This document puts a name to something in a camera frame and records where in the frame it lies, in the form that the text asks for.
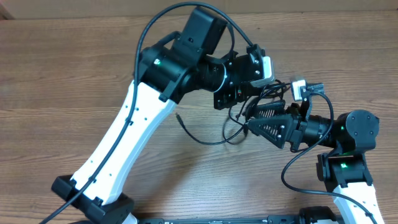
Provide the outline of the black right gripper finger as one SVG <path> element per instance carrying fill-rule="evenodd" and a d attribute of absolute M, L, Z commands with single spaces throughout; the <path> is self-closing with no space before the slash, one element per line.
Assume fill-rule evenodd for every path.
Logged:
<path fill-rule="evenodd" d="M 245 110 L 246 120 L 270 118 L 280 114 L 285 114 L 285 100 L 272 101 L 261 105 L 252 102 Z"/>
<path fill-rule="evenodd" d="M 295 121 L 290 114 L 270 118 L 256 118 L 248 122 L 248 129 L 256 136 L 262 136 L 274 146 L 282 149 L 291 136 Z"/>

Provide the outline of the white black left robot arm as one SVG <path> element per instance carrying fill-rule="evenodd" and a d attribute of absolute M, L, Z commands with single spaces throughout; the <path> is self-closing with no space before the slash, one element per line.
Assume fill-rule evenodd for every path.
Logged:
<path fill-rule="evenodd" d="M 66 206 L 80 210 L 87 223 L 135 223 L 134 202 L 123 187 L 136 159 L 159 124 L 183 96 L 206 90 L 217 110 L 257 95 L 274 81 L 271 58 L 248 43 L 246 54 L 234 49 L 215 58 L 223 32 L 241 28 L 216 7 L 192 2 L 182 31 L 172 32 L 151 47 L 138 42 L 133 81 L 115 120 L 87 161 L 72 175 L 55 179 L 52 190 Z"/>

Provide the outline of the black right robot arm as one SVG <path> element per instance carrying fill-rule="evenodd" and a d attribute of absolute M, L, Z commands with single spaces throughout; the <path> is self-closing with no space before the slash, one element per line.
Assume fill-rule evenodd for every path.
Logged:
<path fill-rule="evenodd" d="M 302 189 L 306 194 L 328 195 L 345 223 L 383 223 L 376 189 L 365 153 L 376 147 L 379 118 L 365 110 L 354 110 L 338 118 L 312 115 L 312 102 L 285 106 L 283 100 L 252 104 L 245 112 L 248 129 L 278 148 L 285 143 L 298 157 L 315 146 L 331 148 L 317 156 L 317 176 L 325 190 Z"/>

